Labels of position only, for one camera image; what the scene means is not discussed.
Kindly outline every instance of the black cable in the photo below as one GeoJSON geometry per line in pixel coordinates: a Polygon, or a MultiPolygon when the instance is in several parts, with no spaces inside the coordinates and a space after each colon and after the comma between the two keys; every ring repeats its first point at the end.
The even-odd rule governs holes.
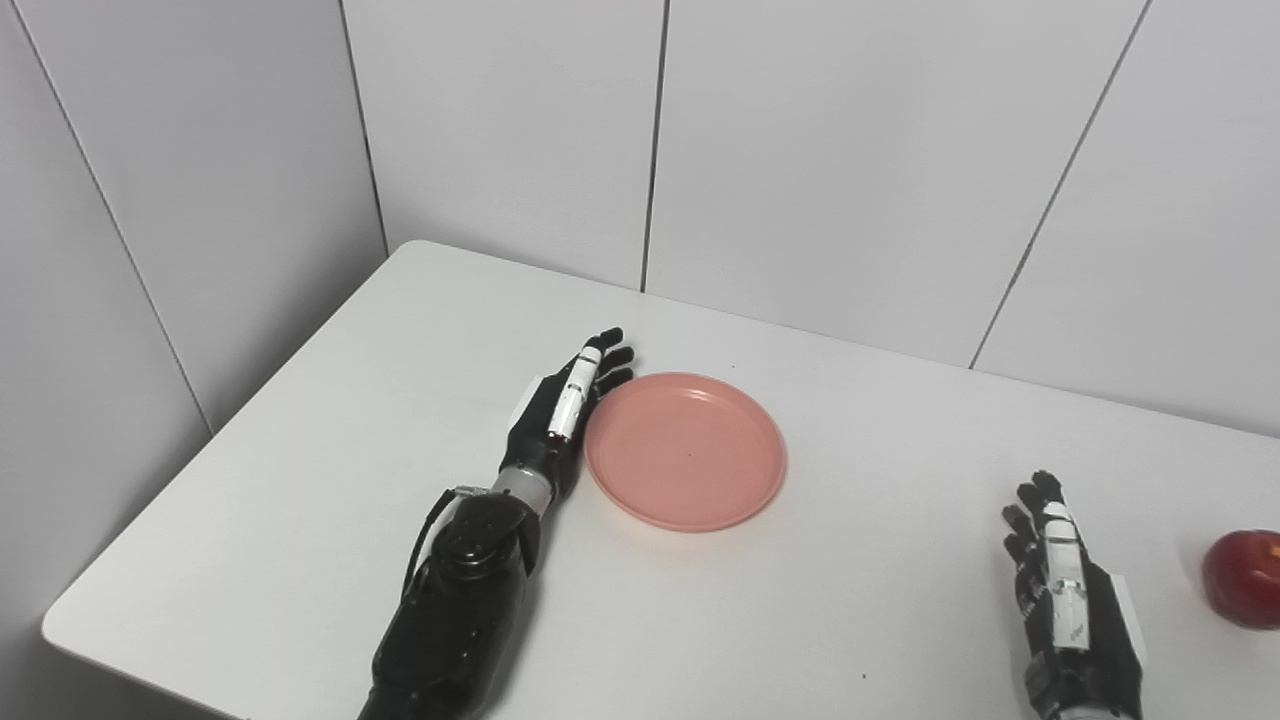
{"type": "Polygon", "coordinates": [[[435,501],[435,507],[426,514],[426,521],[422,523],[422,529],[417,533],[417,541],[413,542],[413,552],[408,556],[408,568],[404,570],[404,585],[401,587],[401,597],[403,598],[408,594],[408,585],[413,582],[413,574],[417,570],[417,556],[422,552],[422,543],[426,542],[426,533],[431,532],[431,525],[440,519],[440,514],[458,497],[458,493],[447,489],[440,500],[435,501]]]}

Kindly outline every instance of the robotic arm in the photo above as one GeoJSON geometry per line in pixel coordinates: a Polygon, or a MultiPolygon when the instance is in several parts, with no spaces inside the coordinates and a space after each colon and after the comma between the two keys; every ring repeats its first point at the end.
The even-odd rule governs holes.
{"type": "Polygon", "coordinates": [[[1027,693],[1043,720],[1142,720],[1146,651],[1124,578],[1091,559],[1062,487],[1043,470],[1002,515],[1032,661],[1027,693]]]}
{"type": "Polygon", "coordinates": [[[493,487],[445,491],[428,514],[360,720],[462,720],[484,703],[538,564],[543,516],[577,478],[586,420],[634,377],[635,352],[621,342],[621,328],[605,331],[543,378],[507,436],[493,487]],[[420,562],[428,532],[456,500],[420,562]]]}

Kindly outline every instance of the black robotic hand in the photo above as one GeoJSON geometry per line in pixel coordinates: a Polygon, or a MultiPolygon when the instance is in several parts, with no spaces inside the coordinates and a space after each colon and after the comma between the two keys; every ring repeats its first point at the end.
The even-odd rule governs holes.
{"type": "Polygon", "coordinates": [[[1027,692],[1044,720],[1142,720],[1142,638],[1124,579],[1089,559],[1062,487],[1043,470],[1004,509],[1014,591],[1032,661],[1027,692]]]}
{"type": "Polygon", "coordinates": [[[484,705],[538,564],[543,516],[577,477],[586,420],[634,377],[635,352],[621,342],[622,329],[605,331],[543,378],[507,436],[493,487],[445,491],[428,514],[360,720],[463,720],[484,705]]]}
{"type": "Polygon", "coordinates": [[[554,375],[543,378],[525,411],[507,433],[507,454],[498,470],[527,468],[550,480],[556,496],[577,478],[582,430],[596,404],[609,391],[635,377],[627,366],[631,347],[618,347],[622,328],[591,337],[582,351],[554,375]]]}

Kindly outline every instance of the pink plate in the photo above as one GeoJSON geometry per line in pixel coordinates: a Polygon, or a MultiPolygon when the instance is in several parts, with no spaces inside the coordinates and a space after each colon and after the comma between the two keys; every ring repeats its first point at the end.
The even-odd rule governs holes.
{"type": "Polygon", "coordinates": [[[623,510],[671,530],[718,530],[764,507],[782,484],[782,436],[754,400],[689,373],[611,392],[586,429],[586,466],[623,510]]]}

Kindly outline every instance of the robotic hand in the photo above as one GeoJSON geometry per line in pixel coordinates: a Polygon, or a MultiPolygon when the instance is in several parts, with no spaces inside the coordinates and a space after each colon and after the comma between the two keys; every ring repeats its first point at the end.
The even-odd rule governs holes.
{"type": "Polygon", "coordinates": [[[634,377],[626,365],[635,352],[621,342],[621,328],[605,331],[543,378],[507,436],[493,487],[445,491],[428,514],[360,720],[461,720],[484,703],[538,564],[541,519],[577,478],[586,420],[634,377]],[[431,525],[458,497],[419,562],[431,525]]]}
{"type": "Polygon", "coordinates": [[[1005,550],[1018,565],[1014,591],[1032,661],[1025,683],[1043,720],[1142,720],[1146,653],[1124,578],[1097,566],[1043,470],[1018,487],[1028,512],[1002,515],[1005,550]]]}

